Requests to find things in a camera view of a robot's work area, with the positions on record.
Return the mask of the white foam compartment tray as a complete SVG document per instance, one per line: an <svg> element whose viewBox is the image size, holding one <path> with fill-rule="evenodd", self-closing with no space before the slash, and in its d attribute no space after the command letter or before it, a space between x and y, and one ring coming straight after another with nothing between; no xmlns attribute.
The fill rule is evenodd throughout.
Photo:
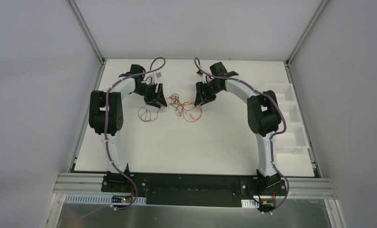
<svg viewBox="0 0 377 228"><path fill-rule="evenodd" d="M286 121L286 132L275 136L275 152L307 154L309 143L293 86L288 83L262 82L257 89L261 92L271 90L275 93L278 106Z"/></svg>

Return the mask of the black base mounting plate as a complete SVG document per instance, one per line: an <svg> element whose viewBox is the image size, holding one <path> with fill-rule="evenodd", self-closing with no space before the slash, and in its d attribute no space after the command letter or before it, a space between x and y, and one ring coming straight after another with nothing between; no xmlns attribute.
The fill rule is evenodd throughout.
<svg viewBox="0 0 377 228"><path fill-rule="evenodd" d="M138 196L147 205L239 208L244 202L257 207L287 193L284 180L271 186L249 175L201 175L132 172L125 178L107 172L102 192L125 193L125 203Z"/></svg>

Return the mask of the left aluminium corner post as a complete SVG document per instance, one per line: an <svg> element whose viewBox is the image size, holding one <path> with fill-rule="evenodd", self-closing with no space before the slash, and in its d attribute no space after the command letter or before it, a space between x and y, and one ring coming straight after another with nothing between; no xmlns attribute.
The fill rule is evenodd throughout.
<svg viewBox="0 0 377 228"><path fill-rule="evenodd" d="M72 11L76 22L78 23L83 35L85 36L90 48L92 49L96 59L99 61L101 65L104 64L105 58L103 57L99 47L83 17L82 12L80 11L77 2L75 0L66 0L70 10Z"/></svg>

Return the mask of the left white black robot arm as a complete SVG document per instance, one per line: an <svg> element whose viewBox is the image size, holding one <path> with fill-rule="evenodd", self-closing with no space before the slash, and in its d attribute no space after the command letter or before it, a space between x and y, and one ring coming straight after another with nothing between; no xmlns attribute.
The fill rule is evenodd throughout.
<svg viewBox="0 0 377 228"><path fill-rule="evenodd" d="M167 107L163 84L157 81L161 76L158 69L146 71L141 65L132 64L109 88L91 92L88 123L98 134L108 162L101 187L103 192L126 192L134 188L121 140L122 101L135 93L143 97L146 105Z"/></svg>

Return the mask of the left green controller board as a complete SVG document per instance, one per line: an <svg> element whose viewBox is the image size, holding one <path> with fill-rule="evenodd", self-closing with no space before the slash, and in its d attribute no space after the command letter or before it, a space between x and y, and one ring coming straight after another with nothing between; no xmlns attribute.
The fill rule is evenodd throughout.
<svg viewBox="0 0 377 228"><path fill-rule="evenodd" d="M113 204L129 204L134 200L134 197L130 196L112 196L111 202Z"/></svg>

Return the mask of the right aluminium corner post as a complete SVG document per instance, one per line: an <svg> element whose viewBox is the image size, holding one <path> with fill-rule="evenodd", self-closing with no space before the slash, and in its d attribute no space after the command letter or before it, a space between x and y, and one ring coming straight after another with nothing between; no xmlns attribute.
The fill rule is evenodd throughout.
<svg viewBox="0 0 377 228"><path fill-rule="evenodd" d="M327 5L330 3L330 0L320 0L319 4L312 14L312 17L310 18L309 22L307 23L304 31L302 32L299 40L297 41L294 49L292 50L290 56L286 60L286 64L288 67L292 64L295 57L297 56L298 52L300 51L301 47L303 46L303 43L308 38L309 34L311 33L312 29L314 28L315 24L319 20L320 16L322 15L323 11L327 7Z"/></svg>

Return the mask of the aluminium front frame rail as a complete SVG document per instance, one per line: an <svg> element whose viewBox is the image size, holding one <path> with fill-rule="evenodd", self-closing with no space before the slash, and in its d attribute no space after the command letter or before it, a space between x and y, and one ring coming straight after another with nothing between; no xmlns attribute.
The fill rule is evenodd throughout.
<svg viewBox="0 0 377 228"><path fill-rule="evenodd" d="M99 194L103 173L60 173L54 193ZM290 199L334 199L338 198L332 181L324 178L288 178Z"/></svg>

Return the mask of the aluminium corner post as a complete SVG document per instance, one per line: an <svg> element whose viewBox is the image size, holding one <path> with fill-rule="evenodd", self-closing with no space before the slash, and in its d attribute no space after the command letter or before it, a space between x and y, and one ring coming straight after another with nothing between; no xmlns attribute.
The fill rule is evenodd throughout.
<svg viewBox="0 0 377 228"><path fill-rule="evenodd" d="M312 14L312 17L310 18L309 22L307 23L304 31L302 32L299 40L297 41L294 49L292 50L290 56L286 60L286 64L288 67L292 64L295 57L297 56L298 52L300 51L301 47L303 46L303 43L308 38L309 34L311 33L312 29L314 28L315 24L319 20L320 16L322 15L323 11L327 7L327 5L330 3L330 0L320 0L319 4Z"/></svg>
<svg viewBox="0 0 377 228"><path fill-rule="evenodd" d="M103 57L99 47L83 17L82 12L80 11L77 2L75 0L66 0L70 10L72 11L76 22L78 23L83 35L85 36L90 48L92 49L96 59L99 61L101 65L104 64L105 58Z"/></svg>

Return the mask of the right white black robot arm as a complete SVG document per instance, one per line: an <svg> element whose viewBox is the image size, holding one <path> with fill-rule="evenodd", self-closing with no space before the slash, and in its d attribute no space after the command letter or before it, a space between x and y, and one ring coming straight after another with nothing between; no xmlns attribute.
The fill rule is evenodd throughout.
<svg viewBox="0 0 377 228"><path fill-rule="evenodd" d="M256 90L237 72L228 72L222 62L211 65L210 73L202 69L198 58L194 59L194 64L198 69L197 75L202 78L195 84L195 106L214 101L221 91L232 93L246 103L247 122L256 136L259 155L255 193L270 194L283 177L276 163L274 137L286 132L287 128L275 93Z"/></svg>

